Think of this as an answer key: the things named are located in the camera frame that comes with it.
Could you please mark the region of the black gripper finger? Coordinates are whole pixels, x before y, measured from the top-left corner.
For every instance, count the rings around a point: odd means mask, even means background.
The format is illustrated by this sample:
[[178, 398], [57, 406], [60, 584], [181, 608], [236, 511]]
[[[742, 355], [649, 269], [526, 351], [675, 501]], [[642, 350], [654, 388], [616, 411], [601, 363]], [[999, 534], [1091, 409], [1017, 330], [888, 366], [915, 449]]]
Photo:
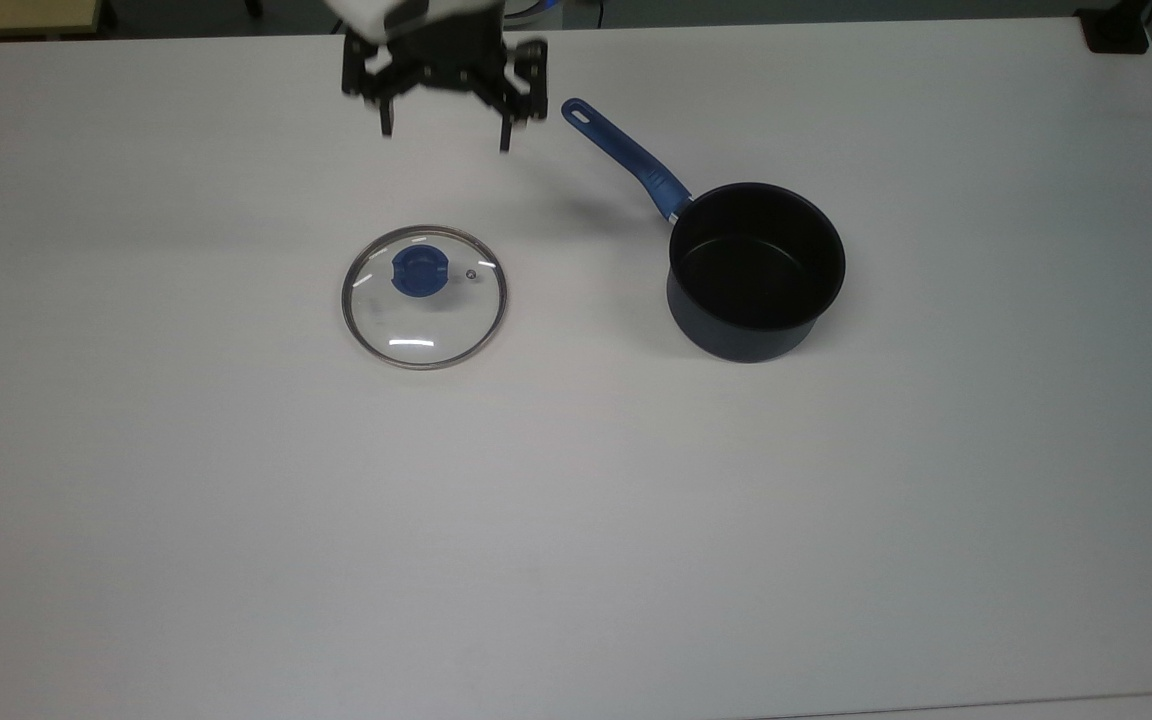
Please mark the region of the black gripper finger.
[[502, 154], [511, 150], [516, 128], [550, 118], [548, 59], [548, 41], [525, 40], [515, 46], [500, 45], [486, 65], [484, 97], [500, 115]]
[[379, 70], [370, 70], [370, 61], [376, 61], [381, 50], [388, 50], [385, 41], [371, 41], [362, 35], [346, 35], [342, 58], [340, 90], [343, 94], [358, 97], [372, 109], [378, 111], [381, 136], [389, 138], [394, 131], [394, 97], [396, 77], [384, 65]]

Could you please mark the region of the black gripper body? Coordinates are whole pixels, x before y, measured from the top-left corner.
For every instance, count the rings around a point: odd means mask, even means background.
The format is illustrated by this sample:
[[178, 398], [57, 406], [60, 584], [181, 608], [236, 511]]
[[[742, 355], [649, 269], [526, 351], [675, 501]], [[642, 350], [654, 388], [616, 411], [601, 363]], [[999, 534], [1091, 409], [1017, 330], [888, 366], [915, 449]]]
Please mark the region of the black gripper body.
[[506, 78], [505, 1], [397, 1], [376, 20], [391, 65], [376, 73], [376, 100], [424, 85], [484, 101], [513, 101]]

